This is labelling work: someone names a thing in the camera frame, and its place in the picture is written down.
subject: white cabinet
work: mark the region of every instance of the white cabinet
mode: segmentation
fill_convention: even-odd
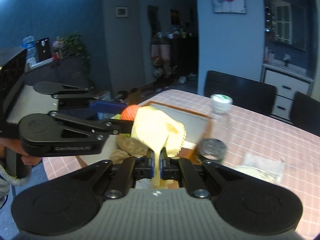
[[[290,111],[295,93],[299,91],[308,95],[312,86],[312,82],[308,80],[265,66],[262,81],[277,88],[272,115],[287,121],[290,121]]]

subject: white bottle cap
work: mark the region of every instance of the white bottle cap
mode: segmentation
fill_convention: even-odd
[[[212,111],[217,114],[225,114],[232,108],[232,99],[224,95],[212,95]]]

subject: drawer handle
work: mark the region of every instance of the drawer handle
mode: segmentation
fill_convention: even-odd
[[[289,88],[289,87],[287,87],[287,86],[282,85],[282,87],[283,87],[284,89],[291,90],[291,88]]]
[[[281,110],[287,110],[286,108],[282,107],[282,106],[277,106],[277,108],[281,109]]]

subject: black chair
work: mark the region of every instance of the black chair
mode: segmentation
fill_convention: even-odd
[[[276,87],[247,78],[208,71],[204,95],[223,94],[239,106],[263,115],[271,115],[276,98]]]
[[[320,136],[320,102],[296,92],[290,111],[290,120],[294,126]]]

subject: gray ribbed surface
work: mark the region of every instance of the gray ribbed surface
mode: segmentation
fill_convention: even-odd
[[[47,114],[58,110],[58,100],[51,95],[36,92],[32,86],[25,85],[10,112],[7,122],[19,123],[28,114]]]
[[[209,200],[189,196],[184,188],[131,189],[119,200],[105,201],[97,216],[81,229],[43,239],[74,240],[276,240],[302,239],[294,232],[278,236],[254,236],[224,222]]]

